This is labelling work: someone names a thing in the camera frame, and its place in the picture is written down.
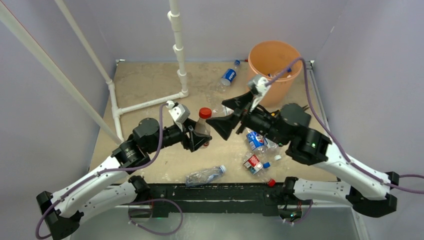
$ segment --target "bucket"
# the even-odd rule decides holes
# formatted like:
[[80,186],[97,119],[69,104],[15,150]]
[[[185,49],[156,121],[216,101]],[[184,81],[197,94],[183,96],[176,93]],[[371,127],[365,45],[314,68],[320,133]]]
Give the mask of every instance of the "bucket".
[[[273,75],[279,73],[301,54],[291,45],[282,41],[264,41],[254,46],[249,53],[249,70],[247,81],[260,74],[270,81]],[[302,62],[296,62],[291,72],[285,73],[275,81],[260,104],[264,107],[279,104],[292,86],[293,81],[301,78]]]

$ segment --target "wall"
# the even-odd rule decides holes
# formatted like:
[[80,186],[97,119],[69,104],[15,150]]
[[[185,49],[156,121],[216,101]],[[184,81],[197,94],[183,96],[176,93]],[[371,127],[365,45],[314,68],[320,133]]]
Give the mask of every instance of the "wall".
[[[169,2],[86,0],[117,59],[175,61]],[[347,0],[180,0],[188,61],[247,58],[266,40],[290,43],[313,60]]]
[[[350,1],[314,73],[329,125],[345,149],[378,170],[424,174],[424,1]],[[423,190],[417,179],[405,187]],[[392,190],[397,212],[367,218],[373,240],[422,239],[422,195]]]
[[[107,86],[56,4],[2,1],[102,115]],[[37,194],[87,172],[99,127],[1,22],[0,39],[0,232],[35,239]]]

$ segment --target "bottle cap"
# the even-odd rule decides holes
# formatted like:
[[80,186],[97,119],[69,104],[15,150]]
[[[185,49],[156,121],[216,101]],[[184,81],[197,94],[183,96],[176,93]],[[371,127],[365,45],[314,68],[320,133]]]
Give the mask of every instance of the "bottle cap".
[[225,173],[227,171],[224,165],[219,166],[219,169],[221,170],[222,173]]
[[268,182],[268,186],[270,186],[270,187],[274,187],[275,184],[276,184],[276,181],[274,179],[272,179],[272,178]]
[[199,110],[199,117],[201,117],[202,119],[208,119],[212,116],[212,110],[210,108],[207,107],[202,107]]

